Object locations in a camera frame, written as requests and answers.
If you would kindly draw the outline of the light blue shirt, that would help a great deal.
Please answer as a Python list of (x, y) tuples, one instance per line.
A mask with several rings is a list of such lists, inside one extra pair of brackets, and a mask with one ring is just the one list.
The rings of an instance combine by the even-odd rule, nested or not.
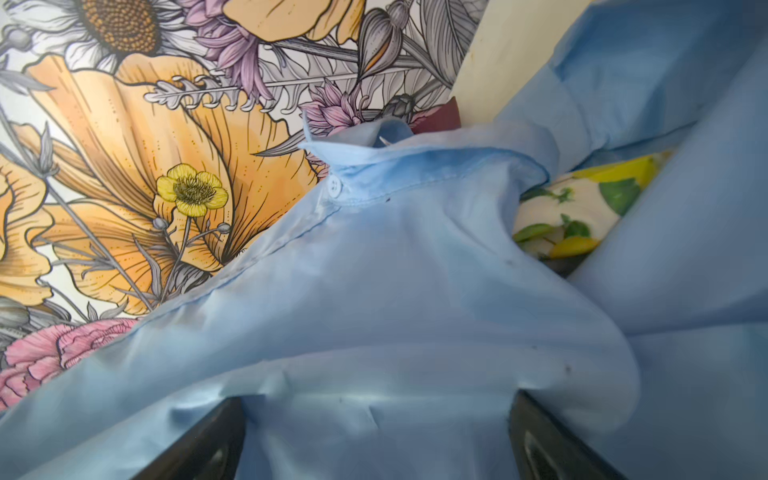
[[(517, 199), (675, 155), (568, 278)], [(227, 399), (241, 479), (503, 479), (528, 392), (631, 479), (767, 475), (767, 5), (589, 7), (488, 126), (322, 143), (224, 272), (1, 418), (5, 479), (128, 479)]]

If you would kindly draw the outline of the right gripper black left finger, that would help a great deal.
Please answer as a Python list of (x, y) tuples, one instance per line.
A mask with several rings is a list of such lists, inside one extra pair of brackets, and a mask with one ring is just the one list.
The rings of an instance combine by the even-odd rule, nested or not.
[(174, 444), (138, 472), (133, 480), (232, 480), (246, 435), (240, 398), (219, 404)]

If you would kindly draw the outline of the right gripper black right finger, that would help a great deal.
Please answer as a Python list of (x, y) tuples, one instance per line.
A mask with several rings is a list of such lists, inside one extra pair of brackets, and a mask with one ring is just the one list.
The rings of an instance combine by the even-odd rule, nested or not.
[(626, 479), (525, 391), (511, 404), (508, 436), (521, 479)]

